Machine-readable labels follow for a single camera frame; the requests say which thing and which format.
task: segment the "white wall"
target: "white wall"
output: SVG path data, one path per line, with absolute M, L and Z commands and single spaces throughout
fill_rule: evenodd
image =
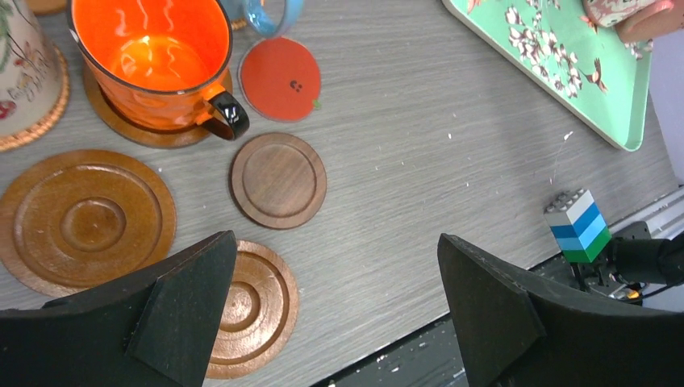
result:
M 674 175 L 684 184 L 684 30 L 655 40 L 649 91 Z

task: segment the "black mug handle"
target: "black mug handle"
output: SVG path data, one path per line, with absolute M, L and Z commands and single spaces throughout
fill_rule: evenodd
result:
M 226 122 L 215 117 L 208 119 L 202 127 L 222 139 L 239 139 L 249 129 L 249 117 L 242 105 L 227 91 L 216 94 L 209 103 L 219 111 Z

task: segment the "red tomato-shaped coaster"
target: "red tomato-shaped coaster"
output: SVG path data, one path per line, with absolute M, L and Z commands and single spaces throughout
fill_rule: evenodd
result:
M 320 70 L 303 45 L 262 40 L 244 56 L 240 82 L 245 99 L 267 119 L 299 121 L 318 105 Z

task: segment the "orange mug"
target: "orange mug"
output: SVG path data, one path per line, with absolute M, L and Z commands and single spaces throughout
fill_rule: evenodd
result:
M 659 0 L 615 26 L 624 43 L 657 38 L 684 28 L 684 0 Z
M 232 33 L 219 0 L 69 0 L 68 7 L 85 63 L 132 122 L 157 132 L 198 124 L 224 139 L 247 131 L 247 113 L 221 85 Z

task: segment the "blue mug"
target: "blue mug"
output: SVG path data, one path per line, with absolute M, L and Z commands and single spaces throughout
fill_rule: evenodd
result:
M 265 38 L 275 38 L 289 30 L 299 18 L 304 8 L 304 0 L 286 0 L 285 12 L 282 14 L 280 23 L 276 24 L 266 14 L 261 0 L 220 0 L 221 6 L 226 10 L 228 18 L 234 22 L 245 19 Z

